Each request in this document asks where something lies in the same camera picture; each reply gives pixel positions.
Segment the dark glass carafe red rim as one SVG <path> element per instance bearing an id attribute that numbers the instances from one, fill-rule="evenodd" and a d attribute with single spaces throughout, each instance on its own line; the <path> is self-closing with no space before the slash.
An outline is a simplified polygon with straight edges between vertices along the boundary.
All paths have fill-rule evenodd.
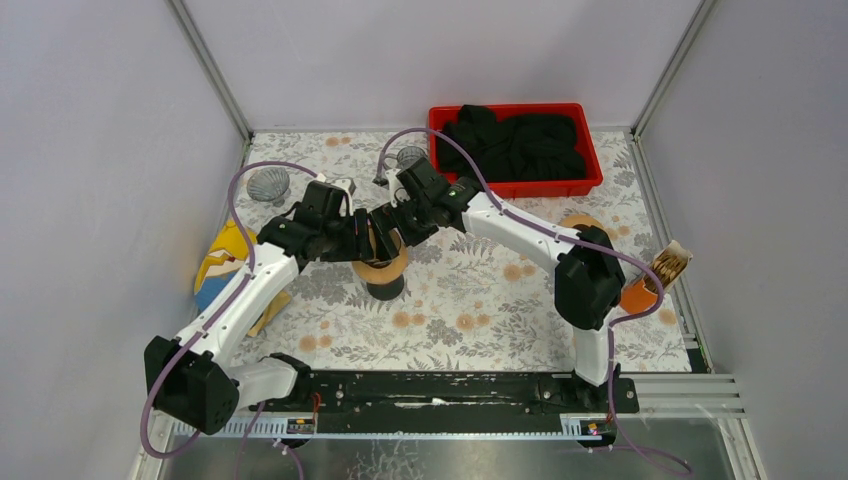
<path id="1" fill-rule="evenodd" d="M 397 298 L 404 290 L 404 280 L 398 278 L 393 282 L 386 284 L 367 283 L 366 289 L 368 293 L 379 301 L 390 301 Z"/>

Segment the brown paper coffee filter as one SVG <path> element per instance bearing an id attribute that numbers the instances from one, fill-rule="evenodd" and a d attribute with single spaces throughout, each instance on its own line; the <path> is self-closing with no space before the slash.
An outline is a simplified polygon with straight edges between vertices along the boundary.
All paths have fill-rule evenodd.
<path id="1" fill-rule="evenodd" d="M 369 242 L 374 253 L 371 263 L 390 262 L 400 255 L 402 242 L 395 229 L 383 231 L 371 225 Z"/>

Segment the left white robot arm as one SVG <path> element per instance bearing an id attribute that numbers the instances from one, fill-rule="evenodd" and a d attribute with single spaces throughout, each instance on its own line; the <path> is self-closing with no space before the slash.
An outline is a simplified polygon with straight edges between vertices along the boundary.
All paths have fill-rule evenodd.
<path id="1" fill-rule="evenodd" d="M 359 260 L 371 252 L 364 210 L 351 206 L 354 184 L 313 180 L 289 215 L 269 220 L 220 294 L 174 338 L 144 351 L 147 422 L 159 410 L 204 434 L 241 409 L 275 400 L 296 411 L 309 401 L 309 369 L 282 354 L 234 366 L 232 358 L 272 300 L 316 261 Z"/>

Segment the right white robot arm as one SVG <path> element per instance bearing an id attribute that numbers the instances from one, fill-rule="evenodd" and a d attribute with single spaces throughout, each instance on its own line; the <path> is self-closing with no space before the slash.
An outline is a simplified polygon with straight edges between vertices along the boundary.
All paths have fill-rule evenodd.
<path id="1" fill-rule="evenodd" d="M 387 188 L 390 211 L 423 232 L 453 228 L 483 237 L 544 270 L 553 282 L 555 310 L 574 330 L 573 371 L 580 378 L 573 386 L 575 402 L 583 410 L 597 412 L 612 400 L 608 331 L 624 274 L 602 229 L 544 222 L 508 206 L 474 180 L 449 181 L 426 159 L 405 169 L 390 169 L 375 181 Z"/>

